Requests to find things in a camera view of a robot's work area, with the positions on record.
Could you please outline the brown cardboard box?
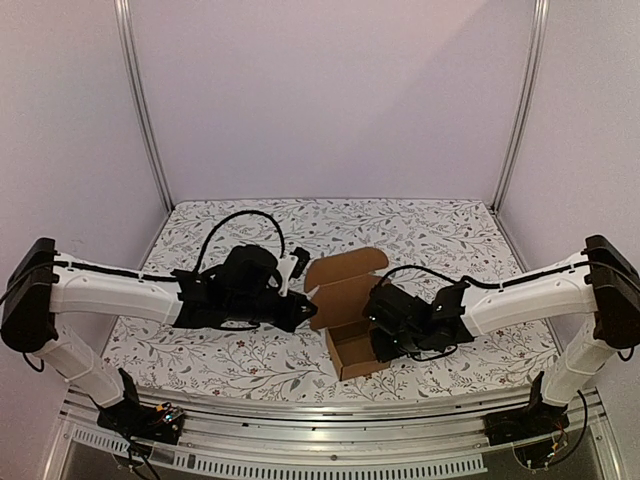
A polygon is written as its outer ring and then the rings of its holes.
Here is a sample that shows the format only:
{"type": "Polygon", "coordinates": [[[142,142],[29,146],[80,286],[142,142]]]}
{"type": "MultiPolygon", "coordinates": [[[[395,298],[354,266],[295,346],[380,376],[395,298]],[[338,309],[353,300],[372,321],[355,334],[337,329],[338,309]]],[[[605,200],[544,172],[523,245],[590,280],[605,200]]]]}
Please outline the brown cardboard box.
{"type": "Polygon", "coordinates": [[[364,315],[377,271],[389,266],[387,255],[364,247],[314,260],[306,273],[304,291],[317,306],[310,320],[313,331],[324,331],[327,350],[340,381],[387,369],[377,360],[371,343],[372,322],[364,315]]]}

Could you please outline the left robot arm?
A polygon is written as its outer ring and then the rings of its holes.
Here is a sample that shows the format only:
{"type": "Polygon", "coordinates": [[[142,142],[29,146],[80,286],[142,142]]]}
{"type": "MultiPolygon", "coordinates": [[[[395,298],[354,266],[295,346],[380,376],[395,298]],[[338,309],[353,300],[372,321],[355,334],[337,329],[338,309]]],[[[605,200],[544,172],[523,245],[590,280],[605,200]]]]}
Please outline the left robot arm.
{"type": "Polygon", "coordinates": [[[7,282],[1,339],[32,354],[108,410],[128,434],[148,426],[135,386],[107,365],[74,332],[56,324],[66,313],[152,320],[181,329],[222,330],[228,321],[268,324],[294,332],[318,309],[289,283],[301,276],[308,253],[281,258],[257,245],[237,246],[219,265],[176,269],[168,275],[117,269],[62,254],[50,238],[38,239],[7,282]]]}

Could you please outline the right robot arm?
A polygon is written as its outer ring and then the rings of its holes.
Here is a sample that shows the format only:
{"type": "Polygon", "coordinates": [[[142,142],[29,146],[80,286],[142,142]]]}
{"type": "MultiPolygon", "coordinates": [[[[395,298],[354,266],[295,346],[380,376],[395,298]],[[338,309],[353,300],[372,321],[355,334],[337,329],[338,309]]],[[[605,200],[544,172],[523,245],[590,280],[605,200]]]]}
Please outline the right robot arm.
{"type": "Polygon", "coordinates": [[[572,314],[583,324],[551,369],[536,380],[517,427],[537,436],[615,353],[639,344],[639,274],[602,235],[546,268],[497,283],[450,280],[430,302],[382,277],[363,309],[380,362],[447,356],[463,343],[513,325],[572,314]]]}

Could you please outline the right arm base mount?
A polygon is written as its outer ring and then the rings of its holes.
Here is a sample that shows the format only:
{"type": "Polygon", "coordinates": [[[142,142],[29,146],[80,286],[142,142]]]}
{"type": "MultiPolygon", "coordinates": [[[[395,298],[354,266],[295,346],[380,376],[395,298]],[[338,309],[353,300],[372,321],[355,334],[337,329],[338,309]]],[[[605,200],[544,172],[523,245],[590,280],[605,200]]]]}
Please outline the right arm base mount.
{"type": "Polygon", "coordinates": [[[551,434],[569,426],[568,405],[554,406],[541,393],[544,373],[534,379],[528,403],[519,408],[487,414],[483,417],[484,434],[491,446],[551,434]]]}

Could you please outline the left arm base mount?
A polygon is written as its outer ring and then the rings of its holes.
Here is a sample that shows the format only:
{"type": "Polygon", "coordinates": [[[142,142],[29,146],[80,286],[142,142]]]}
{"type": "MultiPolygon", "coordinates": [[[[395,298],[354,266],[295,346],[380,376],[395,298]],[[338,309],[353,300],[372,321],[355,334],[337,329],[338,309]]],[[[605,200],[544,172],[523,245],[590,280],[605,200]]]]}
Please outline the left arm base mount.
{"type": "Polygon", "coordinates": [[[171,402],[157,406],[140,403],[132,377],[122,368],[118,372],[123,380],[123,397],[113,406],[99,406],[97,425],[121,434],[164,444],[177,445],[182,435],[185,411],[171,402]]]}

